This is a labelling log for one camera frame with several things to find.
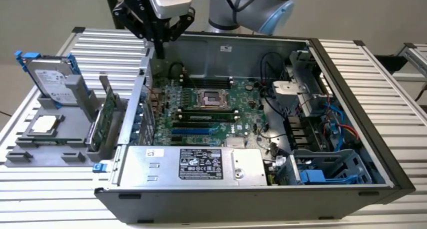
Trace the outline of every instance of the green circuit board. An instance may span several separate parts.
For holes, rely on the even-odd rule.
[[[183,88],[176,80],[164,78],[155,79],[155,88],[161,89],[163,96],[156,106],[155,115],[155,135],[153,145],[173,146],[173,145],[195,145],[195,146],[224,146],[224,141],[228,137],[244,137],[245,148],[265,148],[268,141],[257,139],[253,126],[260,129],[265,124],[265,115],[260,106],[260,95],[257,88],[251,88],[253,82],[247,79],[233,79],[231,89],[200,89]],[[195,134],[172,134],[173,123],[179,120],[179,108],[197,108],[197,94],[203,92],[224,93],[228,110],[237,110],[235,122],[209,122],[211,135]],[[207,113],[203,117],[217,119],[224,115]],[[181,137],[181,141],[172,140],[173,137]]]

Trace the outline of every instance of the power supply label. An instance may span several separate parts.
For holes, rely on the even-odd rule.
[[[181,180],[221,180],[223,174],[221,149],[180,149]]]

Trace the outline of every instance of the processor chip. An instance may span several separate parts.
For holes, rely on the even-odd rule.
[[[205,109],[229,109],[228,92],[225,90],[207,90],[196,91],[196,107]]]
[[[36,119],[30,127],[30,130],[34,133],[46,133],[49,130],[53,129],[56,122],[57,117],[54,115],[42,115]]]

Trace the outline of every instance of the blue drive bracket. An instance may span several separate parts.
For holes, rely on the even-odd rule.
[[[25,73],[28,73],[29,71],[28,71],[24,59],[33,60],[33,59],[37,59],[40,56],[41,55],[40,55],[38,52],[26,52],[24,54],[24,56],[22,56],[22,51],[21,50],[17,50],[14,52],[14,59],[16,59],[17,63],[20,64],[20,67],[24,70]],[[46,95],[42,93],[42,90],[41,90],[41,88],[40,88],[40,86],[38,86],[38,84],[36,82],[36,79],[33,78],[33,75],[30,73],[28,73],[28,75],[29,75],[29,77],[30,77],[30,79],[33,81],[34,86],[38,88],[38,91],[40,91],[42,97],[46,97]]]
[[[78,68],[76,57],[70,53],[68,53],[66,59],[68,59],[69,65],[70,65],[72,73],[76,74],[76,75],[81,75],[81,71],[80,71],[80,68]],[[82,80],[82,85],[84,85],[85,93],[89,95],[91,92],[89,92],[88,85],[87,85],[84,80]]]

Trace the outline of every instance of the sticker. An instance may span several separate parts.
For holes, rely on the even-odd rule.
[[[77,104],[70,89],[65,87],[65,76],[56,70],[34,70],[41,86],[53,101],[61,104]]]
[[[231,53],[232,50],[233,50],[233,47],[229,46],[229,45],[221,45],[220,48],[219,48],[219,50],[220,50],[221,52]]]
[[[165,155],[164,149],[147,149],[147,152],[145,152],[147,158],[163,158],[164,155]]]
[[[221,180],[221,149],[180,149],[179,178],[181,180]]]

